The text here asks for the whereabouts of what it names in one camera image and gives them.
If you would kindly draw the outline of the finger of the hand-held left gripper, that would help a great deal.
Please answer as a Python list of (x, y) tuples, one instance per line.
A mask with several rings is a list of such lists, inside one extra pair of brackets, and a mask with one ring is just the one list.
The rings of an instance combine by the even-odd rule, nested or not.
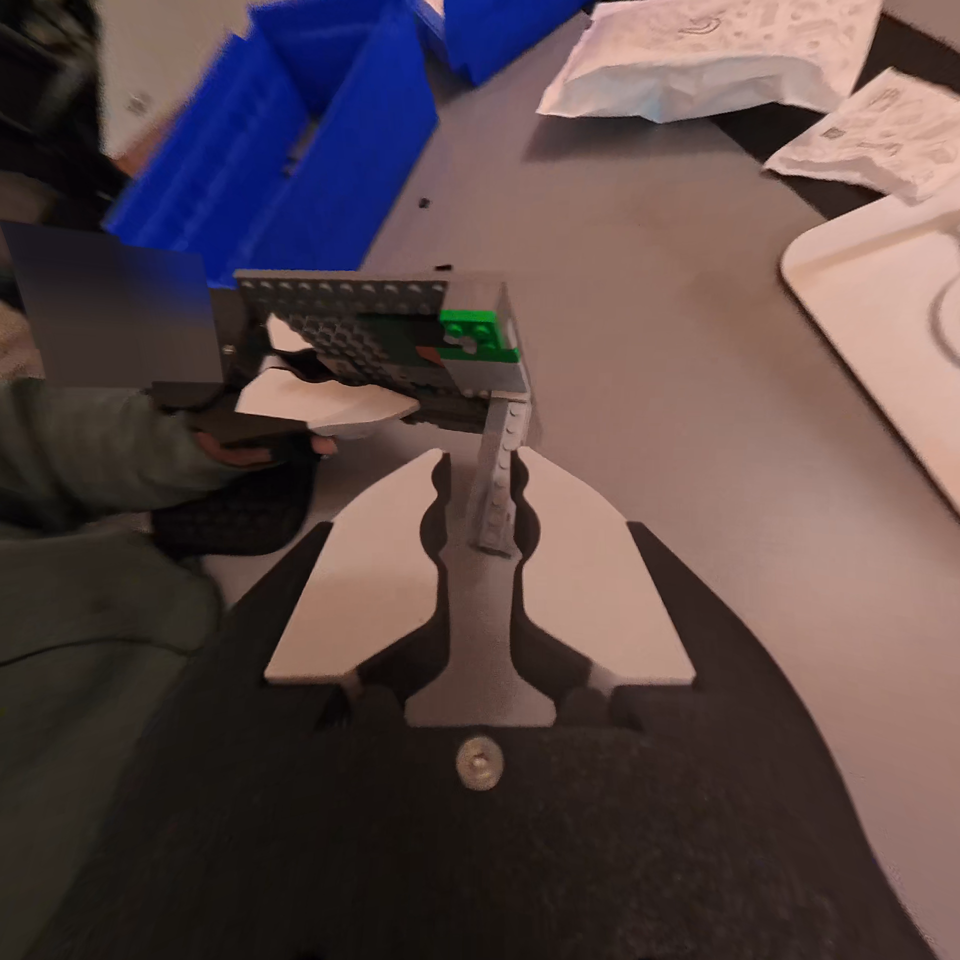
[(369, 436), (382, 426), (416, 414), (414, 397), (335, 379), (308, 382), (294, 372), (261, 372), (241, 390), (237, 414), (303, 423), (318, 436)]
[(305, 337), (294, 330), (286, 320), (270, 315), (266, 322), (270, 348), (280, 356), (318, 356), (316, 348)]

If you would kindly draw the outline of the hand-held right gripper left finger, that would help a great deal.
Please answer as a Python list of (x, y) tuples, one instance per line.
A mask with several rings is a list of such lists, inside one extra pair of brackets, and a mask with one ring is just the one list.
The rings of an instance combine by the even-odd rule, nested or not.
[(450, 455), (429, 449), (336, 516), (266, 666), (273, 686), (384, 687), (405, 705), (450, 661)]

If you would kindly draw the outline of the person's left hand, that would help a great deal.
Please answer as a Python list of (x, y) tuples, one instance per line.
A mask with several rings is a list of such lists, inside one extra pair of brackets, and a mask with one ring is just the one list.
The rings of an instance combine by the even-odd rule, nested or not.
[(306, 451), (308, 443), (310, 455), (317, 458), (330, 457), (338, 453), (338, 445), (334, 438), (326, 438), (311, 434), (297, 435), (290, 439), (293, 446), (280, 448), (255, 446), (223, 446), (209, 433), (194, 431), (192, 439), (204, 454), (211, 460), (237, 470), (254, 470), (290, 460), (294, 453)]

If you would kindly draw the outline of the grey toy brick build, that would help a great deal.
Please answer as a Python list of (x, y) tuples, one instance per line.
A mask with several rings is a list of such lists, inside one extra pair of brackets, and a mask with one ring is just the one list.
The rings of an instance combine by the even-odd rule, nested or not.
[(506, 280), (431, 270), (236, 270), (237, 291), (264, 327), (275, 320), (347, 387), (373, 386), (416, 408), (402, 421), (482, 433), (495, 400), (533, 390)]

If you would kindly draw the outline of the person's left forearm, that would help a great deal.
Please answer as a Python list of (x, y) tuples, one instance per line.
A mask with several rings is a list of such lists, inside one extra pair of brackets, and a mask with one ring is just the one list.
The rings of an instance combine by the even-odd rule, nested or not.
[(176, 507), (241, 476), (198, 438), (183, 416), (162, 413), (140, 392), (3, 381), (2, 525), (64, 534)]

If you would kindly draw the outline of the grey long toy brick plate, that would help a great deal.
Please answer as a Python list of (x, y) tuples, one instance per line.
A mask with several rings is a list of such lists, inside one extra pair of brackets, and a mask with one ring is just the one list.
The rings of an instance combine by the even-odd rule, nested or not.
[(472, 548), (491, 556), (509, 558), (515, 549), (512, 457), (525, 442), (531, 414), (530, 393), (496, 391), (487, 407), (467, 499), (466, 534)]

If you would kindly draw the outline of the black desk mat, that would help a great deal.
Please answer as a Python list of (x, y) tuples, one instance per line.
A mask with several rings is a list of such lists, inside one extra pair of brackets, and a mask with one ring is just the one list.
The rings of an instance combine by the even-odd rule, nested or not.
[[(882, 13), (870, 52), (854, 86), (860, 90), (884, 69), (896, 70), (959, 92), (959, 43), (924, 32), (901, 18)], [(793, 105), (766, 103), (724, 113), (712, 123), (760, 164), (819, 121), (821, 115)], [(774, 178), (827, 220), (833, 220), (882, 194), (865, 186), (791, 174)]]

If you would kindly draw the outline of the white paper bag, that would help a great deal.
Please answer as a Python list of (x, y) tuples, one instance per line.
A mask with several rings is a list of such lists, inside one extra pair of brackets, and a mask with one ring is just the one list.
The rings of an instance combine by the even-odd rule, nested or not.
[(763, 168), (918, 204), (958, 181), (959, 96), (888, 68), (774, 152)]

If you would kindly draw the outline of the person's grey-green clothing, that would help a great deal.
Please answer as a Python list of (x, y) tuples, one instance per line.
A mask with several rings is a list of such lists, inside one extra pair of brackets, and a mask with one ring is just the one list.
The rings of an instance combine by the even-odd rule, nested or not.
[(2, 541), (1, 607), (1, 948), (21, 958), (222, 602), (145, 536), (88, 530)]

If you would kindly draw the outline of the blue plastic bin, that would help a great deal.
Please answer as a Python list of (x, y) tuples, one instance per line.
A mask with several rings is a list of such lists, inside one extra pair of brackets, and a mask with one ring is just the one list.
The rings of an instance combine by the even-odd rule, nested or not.
[(586, 1), (408, 1), (422, 46), (478, 87), (558, 27)]
[(438, 123), (405, 2), (275, 2), (211, 61), (109, 210), (128, 246), (237, 270), (357, 270)]

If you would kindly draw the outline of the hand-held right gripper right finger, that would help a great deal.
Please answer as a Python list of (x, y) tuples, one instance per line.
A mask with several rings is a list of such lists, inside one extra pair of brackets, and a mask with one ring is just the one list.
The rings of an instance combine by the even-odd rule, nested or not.
[(511, 663), (553, 705), (576, 690), (690, 689), (694, 665), (626, 518), (531, 447), (511, 456)]

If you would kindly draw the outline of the white plastic bag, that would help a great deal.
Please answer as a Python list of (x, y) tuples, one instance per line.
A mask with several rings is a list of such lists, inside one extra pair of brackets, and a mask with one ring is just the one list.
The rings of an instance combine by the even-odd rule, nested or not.
[(854, 90), (880, 1), (606, 2), (537, 113), (655, 124), (776, 104), (828, 114)]

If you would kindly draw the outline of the grey desk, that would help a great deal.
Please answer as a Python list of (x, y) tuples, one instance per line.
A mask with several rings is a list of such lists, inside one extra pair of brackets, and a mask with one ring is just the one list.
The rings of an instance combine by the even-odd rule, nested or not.
[(532, 446), (763, 643), (958, 958), (958, 518), (786, 292), (815, 209), (712, 119), (536, 113), (585, 25), (475, 89), (427, 55), (438, 128), (366, 266), (507, 278)]

